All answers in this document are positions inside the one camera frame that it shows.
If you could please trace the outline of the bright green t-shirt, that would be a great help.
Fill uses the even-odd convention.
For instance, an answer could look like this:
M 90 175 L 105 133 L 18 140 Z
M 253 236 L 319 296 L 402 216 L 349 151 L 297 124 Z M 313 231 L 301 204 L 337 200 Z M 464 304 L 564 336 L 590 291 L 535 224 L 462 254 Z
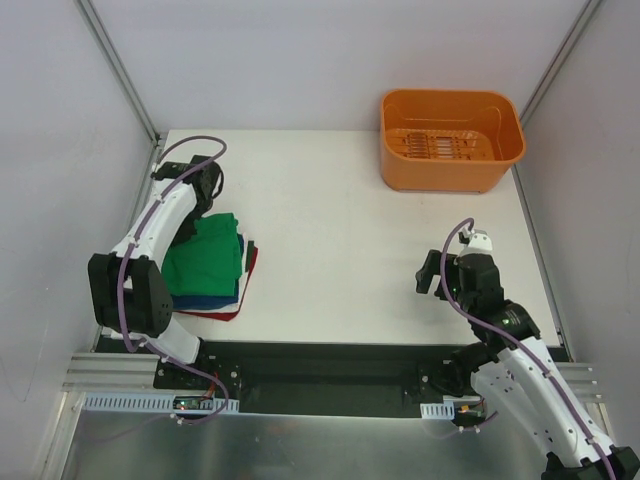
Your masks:
M 242 275 L 238 221 L 218 213 L 195 222 L 196 234 L 172 246 L 161 273 L 174 296 L 231 296 Z

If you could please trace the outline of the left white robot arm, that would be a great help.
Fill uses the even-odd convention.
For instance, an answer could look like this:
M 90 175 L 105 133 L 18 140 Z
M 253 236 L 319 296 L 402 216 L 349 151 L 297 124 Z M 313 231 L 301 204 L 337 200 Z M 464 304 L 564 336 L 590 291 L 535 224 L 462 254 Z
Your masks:
M 129 232 L 88 262 L 94 316 L 130 343 L 179 361 L 179 380 L 199 389 L 209 382 L 212 367 L 198 356 L 201 340 L 174 318 L 161 266 L 171 246 L 195 235 L 195 222 L 221 193 L 224 174 L 215 160 L 195 155 L 189 163 L 163 162 L 151 179 L 150 199 Z

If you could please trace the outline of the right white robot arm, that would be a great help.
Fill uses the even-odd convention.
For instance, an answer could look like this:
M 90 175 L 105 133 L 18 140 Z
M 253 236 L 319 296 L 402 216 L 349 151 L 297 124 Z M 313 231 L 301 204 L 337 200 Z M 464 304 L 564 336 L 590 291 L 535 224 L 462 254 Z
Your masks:
M 415 275 L 417 292 L 447 302 L 478 340 L 451 361 L 449 395 L 475 392 L 493 417 L 510 415 L 544 455 L 544 479 L 635 478 L 638 455 L 615 445 L 571 390 L 531 315 L 506 298 L 492 250 L 467 218 Z

